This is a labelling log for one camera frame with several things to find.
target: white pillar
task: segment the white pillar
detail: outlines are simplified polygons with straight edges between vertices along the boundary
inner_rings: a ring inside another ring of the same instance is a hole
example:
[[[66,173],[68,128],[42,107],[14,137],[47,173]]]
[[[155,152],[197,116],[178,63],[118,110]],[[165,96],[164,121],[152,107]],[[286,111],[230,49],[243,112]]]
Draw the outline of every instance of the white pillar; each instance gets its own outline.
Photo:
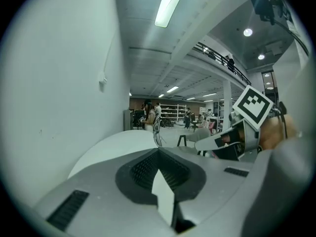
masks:
[[[224,122],[223,122],[223,131],[231,127],[231,122],[229,121],[229,114],[232,111],[232,89],[231,82],[225,80],[224,85]]]

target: gray fabric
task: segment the gray fabric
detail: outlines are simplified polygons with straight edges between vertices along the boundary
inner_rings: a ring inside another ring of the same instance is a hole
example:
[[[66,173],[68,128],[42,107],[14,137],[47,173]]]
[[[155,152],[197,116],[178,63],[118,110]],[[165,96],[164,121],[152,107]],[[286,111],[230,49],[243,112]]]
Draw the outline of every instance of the gray fabric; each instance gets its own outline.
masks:
[[[186,135],[189,141],[199,141],[211,136],[211,132],[207,128],[199,128],[193,134]]]

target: shelving unit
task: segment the shelving unit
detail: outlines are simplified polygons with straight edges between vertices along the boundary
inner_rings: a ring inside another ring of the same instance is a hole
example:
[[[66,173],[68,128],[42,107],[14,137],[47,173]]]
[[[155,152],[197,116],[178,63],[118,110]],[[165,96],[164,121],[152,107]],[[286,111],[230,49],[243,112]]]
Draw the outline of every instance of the shelving unit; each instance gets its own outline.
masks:
[[[162,119],[173,119],[174,121],[179,121],[184,119],[186,114],[186,105],[162,105],[161,107],[161,118]]]
[[[221,118],[224,116],[224,108],[223,106],[220,106],[220,100],[218,99],[217,100],[217,103],[214,103],[214,104],[217,104],[217,127],[216,127],[216,131],[218,132],[218,128],[219,128],[219,124],[220,124],[220,120],[224,120],[224,118]]]
[[[200,107],[199,108],[199,114],[202,115],[202,116],[205,116],[205,113],[206,113],[206,107]]]

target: black mesh grille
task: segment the black mesh grille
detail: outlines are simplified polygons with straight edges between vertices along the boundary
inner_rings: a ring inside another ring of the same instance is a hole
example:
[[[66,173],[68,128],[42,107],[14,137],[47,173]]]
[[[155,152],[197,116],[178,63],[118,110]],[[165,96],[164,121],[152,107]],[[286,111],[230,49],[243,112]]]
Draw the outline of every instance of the black mesh grille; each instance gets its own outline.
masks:
[[[116,184],[134,203],[158,204],[152,194],[158,169],[174,192],[176,201],[195,198],[206,182],[206,174],[198,165],[165,149],[153,149],[119,168]]]
[[[233,175],[242,176],[242,177],[247,177],[247,175],[249,173],[249,171],[245,171],[245,170],[241,170],[241,169],[237,169],[237,168],[231,168],[231,167],[225,168],[224,171],[231,173]]]
[[[131,176],[134,182],[151,192],[158,171],[157,164],[157,154],[152,154],[132,167]]]
[[[171,190],[175,190],[190,177],[190,169],[165,153],[159,154],[159,170]]]
[[[49,216],[47,221],[54,227],[64,231],[79,211],[89,193],[74,191],[69,197]]]

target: person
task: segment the person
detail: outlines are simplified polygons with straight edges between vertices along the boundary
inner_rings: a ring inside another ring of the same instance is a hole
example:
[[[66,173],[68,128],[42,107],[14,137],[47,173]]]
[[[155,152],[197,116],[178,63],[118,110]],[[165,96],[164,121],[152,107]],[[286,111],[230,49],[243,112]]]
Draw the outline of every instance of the person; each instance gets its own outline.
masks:
[[[208,109],[207,114],[208,114],[209,117],[213,116],[212,109]]]
[[[144,103],[142,104],[141,110],[144,111],[144,115],[146,116],[146,106],[144,106]],[[142,123],[142,128],[145,130],[145,124],[144,123]]]
[[[155,107],[152,105],[152,101],[150,99],[146,99],[144,102],[144,106],[146,111],[146,119],[142,121],[145,124],[145,130],[152,132],[154,136],[154,141],[158,146],[162,146],[160,139],[160,117],[159,113],[154,111]]]
[[[187,128],[189,129],[190,128],[190,115],[191,115],[191,110],[190,110],[190,107],[188,107],[188,110],[186,111],[186,115],[185,115],[185,127],[184,128]]]
[[[227,63],[227,67],[230,71],[234,72],[234,64],[235,64],[235,61],[232,59],[232,58],[229,58],[228,55],[225,56],[225,58],[228,60],[228,63]]]
[[[207,119],[206,119],[206,120],[207,120],[207,121],[210,121],[212,115],[213,115],[212,109],[208,109],[208,110],[207,110],[207,114],[206,114],[206,116],[207,116]]]
[[[156,112],[156,117],[161,118],[161,107],[160,107],[160,103],[156,103],[156,105],[155,105],[155,112]]]
[[[145,124],[146,131],[153,132],[153,125],[154,125],[156,113],[154,111],[152,101],[150,99],[146,99],[144,102],[144,107],[146,111],[146,118],[142,120],[142,123]]]

